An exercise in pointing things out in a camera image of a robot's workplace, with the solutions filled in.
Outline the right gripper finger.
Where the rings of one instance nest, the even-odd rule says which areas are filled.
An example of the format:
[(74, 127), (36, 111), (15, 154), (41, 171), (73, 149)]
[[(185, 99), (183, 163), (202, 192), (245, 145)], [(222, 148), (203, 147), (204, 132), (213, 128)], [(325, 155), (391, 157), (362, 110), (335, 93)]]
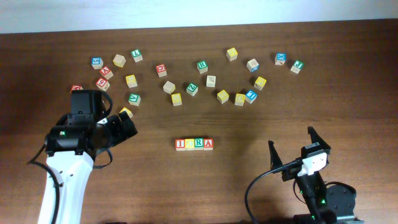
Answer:
[(271, 171), (273, 174), (279, 172), (279, 169), (283, 166), (283, 162), (281, 161), (275, 147), (273, 141), (268, 141), (269, 152), (270, 152), (270, 160), (271, 160)]
[(310, 135), (312, 143), (319, 143), (322, 149), (329, 149), (330, 146), (318, 135), (312, 126), (307, 128), (308, 134)]

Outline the yellow C block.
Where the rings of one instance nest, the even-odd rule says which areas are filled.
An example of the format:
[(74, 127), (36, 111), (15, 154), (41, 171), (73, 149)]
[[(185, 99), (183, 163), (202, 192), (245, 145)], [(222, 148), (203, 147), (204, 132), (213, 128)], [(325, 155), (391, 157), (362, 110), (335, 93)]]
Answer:
[(195, 140), (194, 139), (185, 139), (185, 150), (191, 151), (195, 149)]

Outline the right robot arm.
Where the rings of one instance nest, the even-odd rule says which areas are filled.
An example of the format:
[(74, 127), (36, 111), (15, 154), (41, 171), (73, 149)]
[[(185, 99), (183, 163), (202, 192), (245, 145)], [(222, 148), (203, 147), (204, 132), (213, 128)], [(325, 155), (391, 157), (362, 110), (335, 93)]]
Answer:
[(280, 172), (284, 182), (294, 180), (301, 191), (308, 214), (294, 215), (295, 223), (349, 223), (355, 222), (356, 190), (341, 182), (326, 183), (320, 171), (328, 164), (331, 147), (311, 126), (308, 127), (311, 144), (301, 148), (301, 156), (283, 164), (274, 142), (269, 141), (271, 171)]

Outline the red I block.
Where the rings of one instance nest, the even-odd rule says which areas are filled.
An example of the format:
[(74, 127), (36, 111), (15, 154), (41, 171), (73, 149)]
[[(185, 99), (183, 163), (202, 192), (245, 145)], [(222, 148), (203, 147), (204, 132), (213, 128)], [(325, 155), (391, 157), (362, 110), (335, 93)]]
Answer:
[(175, 140), (175, 149), (177, 151), (184, 151), (185, 150), (185, 140), (184, 139), (176, 139)]

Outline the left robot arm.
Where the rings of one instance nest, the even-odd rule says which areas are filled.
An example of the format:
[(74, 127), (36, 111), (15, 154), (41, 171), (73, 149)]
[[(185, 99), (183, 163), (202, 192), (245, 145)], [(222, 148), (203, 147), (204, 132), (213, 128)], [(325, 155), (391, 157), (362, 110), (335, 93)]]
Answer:
[(71, 111), (63, 115), (45, 137), (40, 152), (46, 163), (29, 163), (46, 170), (47, 180), (39, 223), (79, 223), (86, 185), (96, 156), (135, 136), (132, 114), (112, 115), (110, 96), (100, 90), (73, 90)]

